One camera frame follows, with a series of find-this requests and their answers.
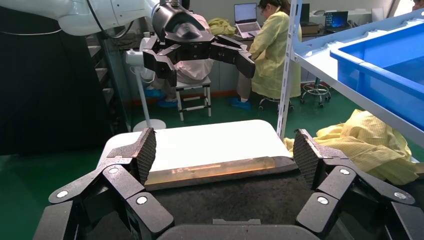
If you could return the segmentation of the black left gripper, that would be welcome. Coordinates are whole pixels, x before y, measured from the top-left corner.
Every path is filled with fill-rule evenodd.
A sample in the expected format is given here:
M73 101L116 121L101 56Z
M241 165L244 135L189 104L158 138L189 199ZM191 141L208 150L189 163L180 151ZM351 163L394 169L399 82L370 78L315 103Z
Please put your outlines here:
M156 35L142 47L143 64L171 87L177 85L180 61L213 59L236 66L246 78L252 79L256 64L252 55L233 38L209 33L194 14L182 6L159 4L152 14Z

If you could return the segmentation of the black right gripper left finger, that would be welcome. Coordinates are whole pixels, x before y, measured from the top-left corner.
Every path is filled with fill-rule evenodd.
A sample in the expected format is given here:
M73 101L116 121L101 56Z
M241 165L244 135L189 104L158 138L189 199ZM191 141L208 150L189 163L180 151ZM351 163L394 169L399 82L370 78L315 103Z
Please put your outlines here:
M156 146L155 130L147 127L95 170L55 190L48 199L49 239L84 240L114 212L137 240L156 240L172 228L173 216L145 188Z

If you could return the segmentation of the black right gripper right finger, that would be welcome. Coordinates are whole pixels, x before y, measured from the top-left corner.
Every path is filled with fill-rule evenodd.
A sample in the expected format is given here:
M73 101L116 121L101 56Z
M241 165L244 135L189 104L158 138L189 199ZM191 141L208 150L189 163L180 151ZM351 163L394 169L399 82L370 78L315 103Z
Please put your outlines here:
M313 194L296 224L324 239L342 211L353 206L376 207L371 226L385 239L415 238L415 198L356 166L341 150L318 144L297 129L293 160Z

